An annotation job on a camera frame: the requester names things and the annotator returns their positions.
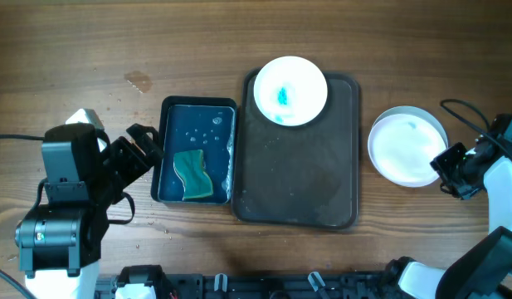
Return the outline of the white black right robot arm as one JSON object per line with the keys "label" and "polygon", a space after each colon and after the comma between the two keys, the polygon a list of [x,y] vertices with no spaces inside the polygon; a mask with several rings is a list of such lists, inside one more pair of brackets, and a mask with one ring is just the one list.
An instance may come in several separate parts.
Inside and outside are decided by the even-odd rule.
{"label": "white black right robot arm", "polygon": [[446,270],[409,262],[396,286],[412,298],[512,298],[512,159],[498,158],[484,173],[488,234]]}

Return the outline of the green yellow scrub sponge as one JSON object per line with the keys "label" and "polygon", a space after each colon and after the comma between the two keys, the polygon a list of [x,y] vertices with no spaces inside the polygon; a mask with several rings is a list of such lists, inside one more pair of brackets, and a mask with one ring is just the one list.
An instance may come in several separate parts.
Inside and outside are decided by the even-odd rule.
{"label": "green yellow scrub sponge", "polygon": [[183,200],[213,195],[213,184],[204,167],[202,149],[178,152],[173,156],[175,174],[183,184]]}

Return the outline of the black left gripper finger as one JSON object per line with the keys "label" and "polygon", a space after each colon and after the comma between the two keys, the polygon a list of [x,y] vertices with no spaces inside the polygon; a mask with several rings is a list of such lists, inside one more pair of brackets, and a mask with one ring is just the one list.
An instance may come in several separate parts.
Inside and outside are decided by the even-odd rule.
{"label": "black left gripper finger", "polygon": [[159,144],[158,131],[154,127],[135,123],[126,132],[134,140],[137,155],[145,164],[154,167],[161,163],[163,150]]}
{"label": "black left gripper finger", "polygon": [[81,108],[66,122],[70,135],[74,135],[74,147],[77,149],[92,149],[93,134],[96,136],[99,152],[107,147],[107,135],[99,116],[92,109]]}

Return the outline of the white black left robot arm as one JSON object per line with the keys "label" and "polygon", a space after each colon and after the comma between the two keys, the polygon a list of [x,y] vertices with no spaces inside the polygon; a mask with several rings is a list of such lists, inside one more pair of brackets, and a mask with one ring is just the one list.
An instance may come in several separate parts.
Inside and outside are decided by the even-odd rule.
{"label": "white black left robot arm", "polygon": [[101,242],[110,225],[107,211],[124,190],[160,164],[158,131],[133,124],[111,141],[89,121],[59,125],[42,138],[46,177],[37,199],[17,225],[19,269],[35,298],[92,298],[100,272]]}

